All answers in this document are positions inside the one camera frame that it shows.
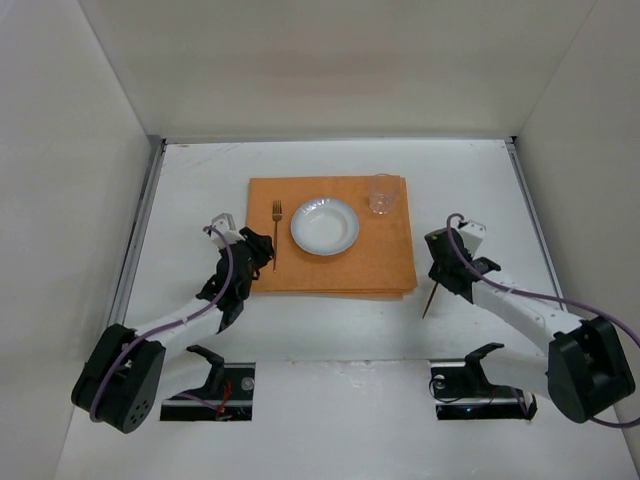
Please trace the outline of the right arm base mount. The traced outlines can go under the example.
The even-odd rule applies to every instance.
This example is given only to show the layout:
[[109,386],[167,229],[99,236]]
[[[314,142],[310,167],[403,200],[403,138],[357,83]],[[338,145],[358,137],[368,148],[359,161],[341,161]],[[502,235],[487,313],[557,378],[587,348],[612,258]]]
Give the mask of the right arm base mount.
[[428,389],[439,421],[531,421],[538,411],[534,394],[483,383],[464,361],[432,362],[430,374]]

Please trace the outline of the white paper plate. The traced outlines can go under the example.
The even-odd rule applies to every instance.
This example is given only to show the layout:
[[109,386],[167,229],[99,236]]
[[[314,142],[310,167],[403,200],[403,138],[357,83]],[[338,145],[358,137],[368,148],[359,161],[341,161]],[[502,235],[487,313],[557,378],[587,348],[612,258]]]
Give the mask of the white paper plate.
[[316,198],[294,213],[290,232],[304,252],[333,256],[348,250],[357,240],[360,222],[354,209],[335,198]]

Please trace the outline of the clear plastic cup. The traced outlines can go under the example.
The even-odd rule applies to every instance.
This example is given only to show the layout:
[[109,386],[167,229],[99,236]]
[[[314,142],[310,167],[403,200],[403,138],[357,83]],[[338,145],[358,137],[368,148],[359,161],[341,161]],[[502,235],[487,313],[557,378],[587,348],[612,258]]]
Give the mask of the clear plastic cup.
[[377,174],[369,177],[369,208],[377,215],[391,212],[400,191],[400,177]]

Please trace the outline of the orange cloth napkin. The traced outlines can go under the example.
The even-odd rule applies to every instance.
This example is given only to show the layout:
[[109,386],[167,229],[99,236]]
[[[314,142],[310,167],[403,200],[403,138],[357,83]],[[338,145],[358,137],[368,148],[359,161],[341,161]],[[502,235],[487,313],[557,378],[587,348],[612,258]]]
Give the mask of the orange cloth napkin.
[[[345,252],[317,256],[294,242],[290,223],[295,211],[315,198],[344,201],[356,212],[360,231]],[[400,298],[417,286],[406,179],[390,213],[369,208],[368,176],[252,178],[249,181],[247,226],[261,235],[274,231],[272,205],[282,202],[277,269],[264,267],[252,287],[262,293],[332,293]]]

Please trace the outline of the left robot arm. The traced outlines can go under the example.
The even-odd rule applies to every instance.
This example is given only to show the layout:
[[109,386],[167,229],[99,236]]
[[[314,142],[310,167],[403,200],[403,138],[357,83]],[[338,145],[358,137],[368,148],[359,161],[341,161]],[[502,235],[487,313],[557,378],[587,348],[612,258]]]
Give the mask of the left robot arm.
[[248,227],[211,225],[205,232],[221,257],[190,302],[142,327],[114,324],[100,336],[71,391],[72,404],[93,422],[128,434],[141,426],[156,400],[180,397],[206,404],[215,394],[229,396],[224,358],[202,343],[238,319],[274,248],[270,236]]

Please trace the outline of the copper spoon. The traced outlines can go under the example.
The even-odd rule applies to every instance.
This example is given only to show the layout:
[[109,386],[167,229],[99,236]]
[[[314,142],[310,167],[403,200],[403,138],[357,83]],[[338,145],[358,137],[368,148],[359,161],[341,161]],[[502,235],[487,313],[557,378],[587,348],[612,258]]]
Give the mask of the copper spoon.
[[426,317],[426,315],[427,315],[427,313],[428,313],[428,311],[429,311],[429,309],[430,309],[430,307],[431,307],[431,305],[432,305],[432,303],[433,303],[433,300],[434,300],[434,297],[435,297],[435,295],[436,295],[436,292],[437,292],[437,290],[438,290],[438,288],[439,288],[439,285],[440,285],[440,284],[439,284],[438,282],[435,282],[435,283],[434,283],[434,285],[433,285],[433,287],[432,287],[432,289],[431,289],[431,291],[430,291],[430,293],[429,293],[429,296],[428,296],[428,298],[427,298],[427,301],[426,301],[426,305],[425,305],[425,307],[424,307],[424,310],[423,310],[423,312],[422,312],[422,316],[421,316],[421,318],[422,318],[422,319],[424,319],[424,318]]

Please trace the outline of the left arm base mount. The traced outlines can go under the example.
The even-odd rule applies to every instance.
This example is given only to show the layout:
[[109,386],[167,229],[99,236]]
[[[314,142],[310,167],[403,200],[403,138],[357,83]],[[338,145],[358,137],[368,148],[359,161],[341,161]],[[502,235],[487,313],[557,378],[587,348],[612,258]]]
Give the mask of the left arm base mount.
[[220,380],[164,400],[162,422],[248,422],[253,416],[255,363],[227,363]]

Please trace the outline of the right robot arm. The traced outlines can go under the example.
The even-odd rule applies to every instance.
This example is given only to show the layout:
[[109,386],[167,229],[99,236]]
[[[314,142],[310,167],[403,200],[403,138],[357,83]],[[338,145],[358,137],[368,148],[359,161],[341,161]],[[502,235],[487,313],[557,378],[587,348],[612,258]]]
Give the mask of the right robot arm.
[[528,357],[504,366],[485,364],[490,347],[471,353],[483,382],[510,380],[520,389],[544,395],[569,420],[584,423],[631,396],[635,381],[618,337],[620,325],[598,313],[585,320],[554,308],[556,298],[518,289],[500,266],[472,258],[462,230],[426,235],[433,259],[430,278],[450,293],[486,310],[513,327],[544,355],[544,364]]

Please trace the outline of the copper fork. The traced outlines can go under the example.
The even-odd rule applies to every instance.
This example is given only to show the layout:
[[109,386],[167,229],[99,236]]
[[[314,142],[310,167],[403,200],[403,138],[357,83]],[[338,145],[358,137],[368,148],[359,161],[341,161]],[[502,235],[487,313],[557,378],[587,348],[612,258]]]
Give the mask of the copper fork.
[[278,232],[279,232],[279,223],[281,222],[283,217],[283,209],[282,202],[280,200],[275,200],[272,205],[272,221],[274,223],[274,231],[273,231],[273,271],[277,269],[277,256],[278,256]]

